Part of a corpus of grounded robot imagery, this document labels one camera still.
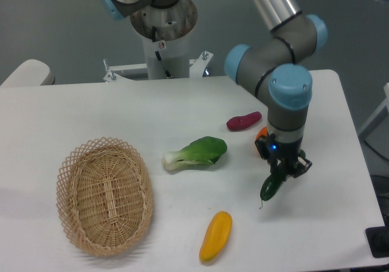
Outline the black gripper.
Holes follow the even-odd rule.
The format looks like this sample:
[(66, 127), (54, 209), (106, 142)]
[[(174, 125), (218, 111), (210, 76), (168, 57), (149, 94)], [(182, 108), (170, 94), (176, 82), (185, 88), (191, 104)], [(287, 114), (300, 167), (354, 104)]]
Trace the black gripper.
[(302, 138), (293, 142), (280, 142), (275, 134), (267, 134), (266, 143), (260, 142), (255, 145), (263, 160), (270, 165), (270, 174), (273, 175), (278, 169), (278, 159), (285, 159), (286, 166), (283, 166), (284, 181), (295, 178), (297, 169), (291, 166), (297, 160), (301, 149)]

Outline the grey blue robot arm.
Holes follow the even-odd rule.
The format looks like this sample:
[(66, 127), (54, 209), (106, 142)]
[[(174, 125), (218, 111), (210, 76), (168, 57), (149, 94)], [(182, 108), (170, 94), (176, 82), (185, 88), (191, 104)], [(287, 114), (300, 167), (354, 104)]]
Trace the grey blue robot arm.
[[(150, 79), (190, 74), (186, 37), (198, 14), (190, 0), (101, 0), (114, 19), (130, 18), (144, 39)], [(256, 139), (272, 176), (299, 177), (311, 166), (301, 151), (312, 77), (300, 62), (328, 39), (325, 23), (305, 15), (295, 0), (253, 0), (272, 35), (261, 49), (235, 46), (224, 63), (225, 73), (267, 106), (267, 132)]]

